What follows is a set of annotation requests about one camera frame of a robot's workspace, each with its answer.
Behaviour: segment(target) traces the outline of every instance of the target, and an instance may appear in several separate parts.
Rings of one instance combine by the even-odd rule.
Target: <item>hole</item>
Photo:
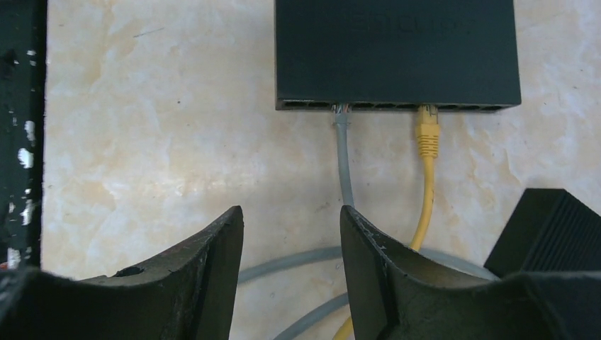
[[[310,108],[327,108],[330,106],[330,103],[326,103],[323,101],[312,101],[309,103]]]
[[[353,104],[353,108],[373,108],[372,103],[356,103]]]
[[[307,106],[307,103],[304,101],[287,101],[283,105],[289,108],[302,108],[303,106]]]
[[[482,108],[485,111],[496,111],[496,110],[500,110],[503,107],[501,106],[486,106],[485,108]]]
[[[382,103],[382,104],[376,104],[376,108],[394,108],[395,105],[392,103]]]
[[[144,272],[144,268],[133,266],[133,267],[127,267],[125,269],[121,269],[113,277],[114,278],[124,278],[126,276],[134,276],[134,275],[137,275],[137,274],[140,274],[143,272]]]
[[[415,105],[415,104],[400,104],[400,105],[397,105],[396,107],[397,108],[407,108],[407,109],[412,110],[412,109],[416,109],[417,105]]]

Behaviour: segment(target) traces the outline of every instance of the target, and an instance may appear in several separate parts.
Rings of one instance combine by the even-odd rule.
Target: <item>beige marble surface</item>
[[[425,246],[480,264],[527,186],[601,212],[601,1],[515,6],[523,104],[441,117]],[[274,110],[272,0],[52,0],[49,16],[46,270],[112,275],[231,205],[245,214],[243,268],[339,244],[332,116]],[[422,193],[412,117],[351,120],[356,205],[407,241]],[[240,288],[231,339],[270,339],[344,292],[340,264]],[[347,313],[300,339],[329,339]]]

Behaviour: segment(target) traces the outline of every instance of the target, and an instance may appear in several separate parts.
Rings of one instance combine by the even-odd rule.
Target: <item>black box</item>
[[[563,189],[526,189],[484,267],[601,271],[601,217]]]
[[[276,108],[521,103],[512,0],[276,0]]]

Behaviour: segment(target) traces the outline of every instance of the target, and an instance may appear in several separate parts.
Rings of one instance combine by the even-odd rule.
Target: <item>ethernet cable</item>
[[[434,105],[422,105],[417,111],[417,150],[424,163],[424,202],[417,229],[409,247],[419,251],[432,216],[434,204],[434,159],[438,157],[438,108]],[[353,332],[353,321],[349,317],[334,335],[334,340],[346,340]]]
[[[349,162],[348,162],[348,148],[347,148],[347,126],[348,126],[348,117],[347,113],[350,111],[349,106],[336,106],[335,107],[335,126],[337,130],[337,145],[338,145],[338,165],[339,165],[339,177],[340,177],[340,188],[342,190],[343,202],[347,205],[354,205],[353,197],[352,197],[352,187],[350,184],[350,171],[349,171]],[[432,124],[434,121],[437,123],[437,109],[431,106],[423,106],[420,108],[420,118],[418,119],[417,126],[417,139],[418,139],[418,148],[420,149],[420,154],[424,154],[428,157],[436,158],[437,156],[437,136],[439,134],[439,129],[432,128],[431,126],[421,126],[422,124]],[[432,137],[435,137],[436,143],[433,144]],[[425,172],[430,171],[429,167],[425,164],[424,168]],[[425,203],[429,200],[427,197],[433,197],[433,191],[429,188],[433,188],[433,169],[429,174],[425,174]],[[429,214],[431,213],[431,207],[428,208],[427,204],[425,204],[425,208],[422,209],[422,217],[420,217],[420,222],[418,225],[428,225],[426,223],[426,219],[429,222]],[[423,236],[418,237],[414,243],[414,247],[423,241]],[[481,266],[477,266],[469,261],[461,259],[456,256],[448,255],[442,253],[440,251],[432,250],[432,249],[421,249],[420,253],[427,257],[428,259],[433,260],[439,264],[448,266],[450,268],[454,268],[458,271],[462,271],[464,273],[468,273],[480,278],[485,278],[488,280],[497,280],[498,278],[492,274],[490,271],[486,270]],[[285,256],[281,259],[276,259],[273,261],[269,261],[267,263],[260,264],[258,266],[248,268],[240,272],[238,284],[246,283],[250,280],[254,280],[255,278],[259,278],[262,276],[267,276],[279,271],[285,271],[296,266],[302,266],[305,264],[312,264],[319,261],[327,261],[331,259],[338,259],[342,256],[342,248],[340,246],[332,246],[327,248],[315,249],[312,251],[305,251],[299,254],[293,254],[290,256]],[[328,315],[338,310],[339,308],[344,307],[348,303],[348,295],[343,294],[337,297],[334,297],[330,301],[322,304],[321,306],[315,308],[311,312],[307,313],[304,317],[300,318],[297,322],[292,324],[286,330],[281,332],[275,340],[292,340],[296,338],[299,334],[302,334],[307,329],[311,328],[314,324],[318,323],[322,319],[326,318]],[[352,319],[348,319],[343,327],[345,329],[349,329],[352,332]]]

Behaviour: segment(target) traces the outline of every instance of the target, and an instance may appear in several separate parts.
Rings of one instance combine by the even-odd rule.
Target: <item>white paint spot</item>
[[[27,139],[31,142],[31,146],[35,146],[35,123],[31,120],[26,121],[25,132],[27,132]]]
[[[9,248],[8,260],[9,269],[16,269],[19,262],[21,262],[21,255],[19,254],[18,250]]]
[[[33,166],[33,154],[24,148],[19,149],[18,153],[19,162],[25,169],[31,169]]]
[[[25,209],[23,209],[23,212],[21,214],[19,214],[19,215],[23,216],[22,225],[29,225],[29,223],[31,223],[31,214],[33,214],[33,208],[35,208],[33,206],[33,201],[27,200],[25,202]]]

